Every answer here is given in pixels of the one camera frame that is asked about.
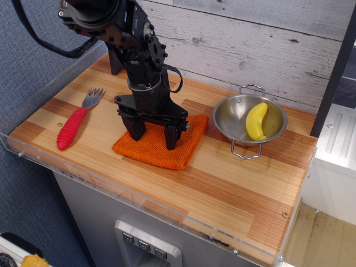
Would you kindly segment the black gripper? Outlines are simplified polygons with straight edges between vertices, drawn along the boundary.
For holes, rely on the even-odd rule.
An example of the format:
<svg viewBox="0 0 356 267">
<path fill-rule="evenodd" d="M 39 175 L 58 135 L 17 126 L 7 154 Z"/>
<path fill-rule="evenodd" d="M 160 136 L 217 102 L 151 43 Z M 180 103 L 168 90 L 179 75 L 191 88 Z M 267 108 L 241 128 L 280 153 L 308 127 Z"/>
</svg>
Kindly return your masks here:
<svg viewBox="0 0 356 267">
<path fill-rule="evenodd" d="M 188 112 L 174 103 L 162 82 L 151 87 L 130 82 L 128 87 L 132 94 L 116 96 L 114 102 L 130 136 L 140 140 L 146 132 L 145 121 L 166 126 L 166 147 L 174 150 L 181 133 L 190 127 Z"/>
</svg>

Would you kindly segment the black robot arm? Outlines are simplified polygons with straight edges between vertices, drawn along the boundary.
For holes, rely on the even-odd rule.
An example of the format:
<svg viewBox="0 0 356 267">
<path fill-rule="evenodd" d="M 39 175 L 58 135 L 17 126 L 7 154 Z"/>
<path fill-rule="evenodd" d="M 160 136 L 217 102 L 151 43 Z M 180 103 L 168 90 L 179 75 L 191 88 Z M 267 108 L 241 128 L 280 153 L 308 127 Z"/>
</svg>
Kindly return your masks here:
<svg viewBox="0 0 356 267">
<path fill-rule="evenodd" d="M 136 1 L 60 1 L 59 17 L 77 34 L 97 38 L 108 49 L 113 75 L 127 72 L 130 95 L 115 98 L 118 114 L 138 141 L 146 123 L 165 128 L 168 150 L 189 129 L 188 112 L 173 102 L 168 72 L 180 71 L 164 63 L 167 53 L 155 28 Z"/>
</svg>

